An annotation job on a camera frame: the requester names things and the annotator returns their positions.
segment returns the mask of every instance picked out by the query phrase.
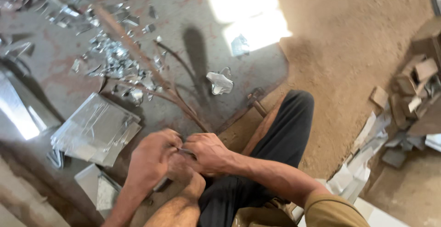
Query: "forearm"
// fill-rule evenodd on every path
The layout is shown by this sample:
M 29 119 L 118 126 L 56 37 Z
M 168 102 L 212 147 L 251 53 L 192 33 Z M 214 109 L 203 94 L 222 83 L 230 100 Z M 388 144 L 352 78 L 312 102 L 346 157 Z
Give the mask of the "forearm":
M 247 177 L 300 207 L 312 194 L 330 193 L 306 173 L 280 162 L 235 154 L 226 172 Z
M 139 192 L 137 187 L 124 185 L 110 216 L 105 220 L 102 227 L 125 226 L 146 196 L 145 193 Z

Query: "hammer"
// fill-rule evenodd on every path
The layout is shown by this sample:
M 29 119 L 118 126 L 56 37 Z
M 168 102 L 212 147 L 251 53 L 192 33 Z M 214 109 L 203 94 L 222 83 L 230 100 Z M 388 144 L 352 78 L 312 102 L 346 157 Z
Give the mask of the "hammer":
M 262 115 L 263 118 L 266 117 L 267 111 L 263 106 L 260 104 L 260 102 L 257 100 L 260 96 L 263 96 L 263 89 L 262 88 L 255 88 L 251 92 L 251 94 L 248 95 L 248 106 L 254 106 L 256 110 Z

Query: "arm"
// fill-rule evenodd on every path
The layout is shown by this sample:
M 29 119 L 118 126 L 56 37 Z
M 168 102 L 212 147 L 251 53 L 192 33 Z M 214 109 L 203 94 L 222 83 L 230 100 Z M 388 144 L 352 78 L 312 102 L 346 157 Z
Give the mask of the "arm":
M 168 168 L 168 157 L 181 147 L 179 134 L 170 129 L 145 137 L 132 152 L 129 172 L 110 216 L 102 227 L 124 226 L 136 208 L 163 178 Z
M 184 146 L 197 157 L 197 161 L 187 157 L 187 162 L 196 171 L 247 177 L 300 207 L 305 206 L 311 195 L 330 194 L 322 184 L 294 167 L 229 151 L 212 133 L 194 134 Z
M 305 206 L 311 195 L 330 194 L 315 179 L 287 164 L 240 154 L 235 154 L 228 163 L 226 173 L 247 177 L 300 207 Z

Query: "wooden stick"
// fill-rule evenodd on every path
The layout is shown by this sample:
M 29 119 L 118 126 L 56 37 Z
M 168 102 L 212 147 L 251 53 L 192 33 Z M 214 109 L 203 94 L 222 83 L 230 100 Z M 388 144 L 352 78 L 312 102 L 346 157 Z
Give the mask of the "wooden stick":
M 124 29 L 121 27 L 120 24 L 118 24 L 113 16 L 108 13 L 106 10 L 104 10 L 101 6 L 96 5 L 94 8 L 94 13 L 96 16 L 98 16 L 100 20 L 100 24 L 104 26 L 104 28 L 110 33 L 110 35 L 116 39 L 117 41 L 120 41 L 124 48 L 126 48 L 129 53 L 133 56 L 135 60 L 138 60 L 144 64 L 147 65 L 148 69 L 152 72 L 153 78 L 159 83 L 159 85 L 162 87 L 164 92 L 166 92 L 170 98 L 166 98 L 163 94 L 156 94 L 159 97 L 162 97 L 163 99 L 169 100 L 176 104 L 183 112 L 188 114 L 190 118 L 202 129 L 204 132 L 209 132 L 208 128 L 205 127 L 205 125 L 199 120 L 196 113 L 191 109 L 185 101 L 179 96 L 179 93 L 177 91 L 174 91 L 170 87 L 170 83 L 167 82 L 161 74 L 156 70 L 156 68 L 151 63 L 151 59 L 144 55 L 144 53 L 140 50 L 139 46 L 136 45 L 131 38 L 129 38 L 124 31 Z

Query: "leg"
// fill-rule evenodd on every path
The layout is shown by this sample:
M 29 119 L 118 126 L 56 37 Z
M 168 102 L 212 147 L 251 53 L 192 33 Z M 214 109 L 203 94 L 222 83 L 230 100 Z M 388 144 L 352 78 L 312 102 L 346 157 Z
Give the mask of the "leg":
M 250 156 L 298 167 L 308 143 L 313 112 L 314 99 L 310 93 L 289 91 L 274 122 Z
M 280 108 L 268 114 L 251 138 L 250 142 L 260 139 L 258 135 L 263 136 L 251 156 L 298 167 L 309 138 L 313 109 L 311 94 L 290 91 Z M 204 191 L 199 200 L 199 226 L 230 227 L 239 208 L 262 206 L 273 197 L 266 188 L 249 179 L 222 178 Z
M 194 227 L 201 213 L 198 200 L 204 191 L 205 180 L 199 173 L 186 167 L 180 155 L 173 155 L 168 164 L 167 176 L 188 185 L 159 208 L 144 227 Z

